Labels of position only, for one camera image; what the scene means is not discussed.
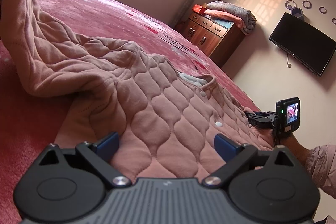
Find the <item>person right forearm pink sleeve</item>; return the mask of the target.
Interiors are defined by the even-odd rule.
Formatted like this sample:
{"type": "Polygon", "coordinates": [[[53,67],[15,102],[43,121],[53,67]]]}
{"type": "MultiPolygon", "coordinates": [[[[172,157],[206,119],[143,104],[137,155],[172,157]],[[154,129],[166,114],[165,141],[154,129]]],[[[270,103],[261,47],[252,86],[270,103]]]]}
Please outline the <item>person right forearm pink sleeve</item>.
{"type": "Polygon", "coordinates": [[[335,198],[336,159],[335,145],[322,145],[314,149],[303,147],[291,134],[282,139],[281,144],[288,147],[298,161],[310,174],[318,188],[335,198]]]}

